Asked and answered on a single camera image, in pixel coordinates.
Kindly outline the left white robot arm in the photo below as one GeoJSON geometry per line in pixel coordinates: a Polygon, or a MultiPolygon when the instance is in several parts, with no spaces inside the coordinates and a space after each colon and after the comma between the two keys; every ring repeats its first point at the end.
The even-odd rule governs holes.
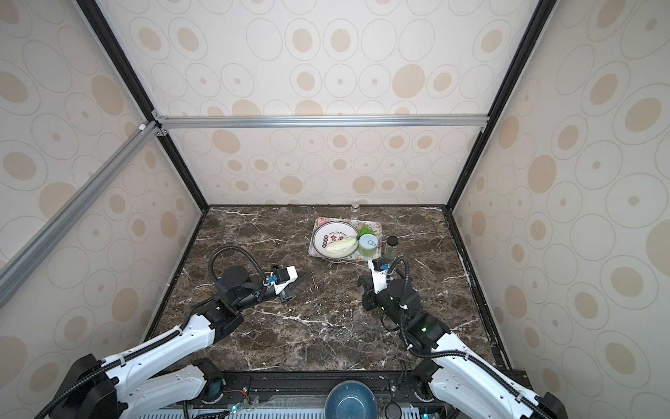
{"type": "Polygon", "coordinates": [[[93,354],[76,361],[59,390],[38,412],[39,418],[136,418],[205,394],[219,380],[207,362],[176,373],[167,368],[194,352],[232,334],[244,321],[242,311],[266,300],[290,301],[310,272],[277,268],[251,281],[242,266],[214,277],[216,295],[191,307],[180,324],[141,345],[97,359],[93,354]]]}

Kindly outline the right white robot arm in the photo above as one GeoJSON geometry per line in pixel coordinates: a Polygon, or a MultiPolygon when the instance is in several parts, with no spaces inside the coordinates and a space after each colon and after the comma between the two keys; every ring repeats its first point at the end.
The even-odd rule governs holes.
{"type": "Polygon", "coordinates": [[[556,396],[539,396],[469,349],[444,322],[423,310],[418,293],[404,279],[376,291],[368,274],[359,277],[358,285],[364,309],[380,309],[408,352],[422,360],[410,379],[417,396],[448,403],[471,418],[568,417],[556,396]]]}

